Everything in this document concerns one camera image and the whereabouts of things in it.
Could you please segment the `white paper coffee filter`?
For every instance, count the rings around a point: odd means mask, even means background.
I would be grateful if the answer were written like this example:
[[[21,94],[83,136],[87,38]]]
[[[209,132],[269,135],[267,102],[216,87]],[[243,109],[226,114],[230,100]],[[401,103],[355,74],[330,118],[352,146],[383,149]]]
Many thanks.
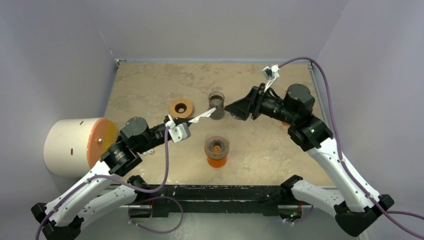
[[[200,121],[201,118],[209,118],[215,111],[216,111],[216,108],[213,107],[213,108],[207,110],[206,112],[204,112],[204,113],[202,113],[202,114],[200,114],[196,117],[191,118],[188,121],[188,123],[197,124]]]

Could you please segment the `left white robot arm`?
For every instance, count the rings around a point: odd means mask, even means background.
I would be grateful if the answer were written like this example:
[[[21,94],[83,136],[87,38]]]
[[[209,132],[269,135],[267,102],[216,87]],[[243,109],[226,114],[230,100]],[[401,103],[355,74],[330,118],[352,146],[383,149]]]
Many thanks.
[[[71,188],[48,203],[36,203],[31,212],[39,225],[35,239],[74,240],[94,220],[122,205],[142,205],[153,199],[169,176],[169,141],[178,143],[191,136],[194,118],[166,116],[164,122],[150,127],[143,117],[129,119],[114,143],[100,160]],[[142,162],[142,156],[164,145],[165,170],[160,185],[151,188],[141,176],[122,181]]]

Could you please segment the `smoked glass carafe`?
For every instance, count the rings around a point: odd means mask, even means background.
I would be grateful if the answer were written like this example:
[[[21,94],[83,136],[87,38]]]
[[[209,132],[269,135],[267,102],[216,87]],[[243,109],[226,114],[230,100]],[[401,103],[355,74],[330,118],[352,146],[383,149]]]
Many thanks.
[[[210,115],[213,120],[220,120],[225,115],[224,110],[225,96],[220,91],[213,91],[208,96],[208,109],[215,108],[215,111]]]

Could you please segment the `orange glass carafe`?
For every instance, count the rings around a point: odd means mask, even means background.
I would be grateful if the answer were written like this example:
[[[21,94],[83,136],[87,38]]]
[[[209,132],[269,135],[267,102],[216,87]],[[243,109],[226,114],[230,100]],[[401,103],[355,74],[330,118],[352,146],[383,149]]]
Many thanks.
[[[219,153],[221,151],[221,147],[218,145],[215,145],[212,148],[213,153]],[[212,159],[210,157],[207,157],[208,164],[213,168],[221,168],[227,163],[227,157],[223,157],[221,159]]]

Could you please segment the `clear glass dripper cone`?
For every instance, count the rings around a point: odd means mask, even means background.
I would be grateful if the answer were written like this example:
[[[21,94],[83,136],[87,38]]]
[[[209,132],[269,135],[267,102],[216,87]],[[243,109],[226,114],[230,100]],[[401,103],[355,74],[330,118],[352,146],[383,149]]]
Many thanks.
[[[213,153],[213,147],[220,146],[219,153]],[[207,157],[214,160],[225,158],[230,151],[230,139],[224,132],[214,131],[206,136],[204,143],[204,152]]]

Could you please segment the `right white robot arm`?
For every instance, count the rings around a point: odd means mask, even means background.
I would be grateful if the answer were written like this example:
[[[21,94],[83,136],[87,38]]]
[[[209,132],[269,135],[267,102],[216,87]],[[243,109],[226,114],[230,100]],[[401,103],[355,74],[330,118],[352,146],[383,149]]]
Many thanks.
[[[290,139],[322,167],[336,190],[323,189],[293,175],[281,184],[282,200],[288,204],[296,200],[309,203],[334,217],[345,233],[357,237],[392,207],[394,200],[375,190],[347,157],[338,153],[333,133],[313,114],[314,104],[315,98],[305,85],[292,84],[285,96],[279,97],[261,84],[224,109],[243,121],[265,115],[288,124]]]

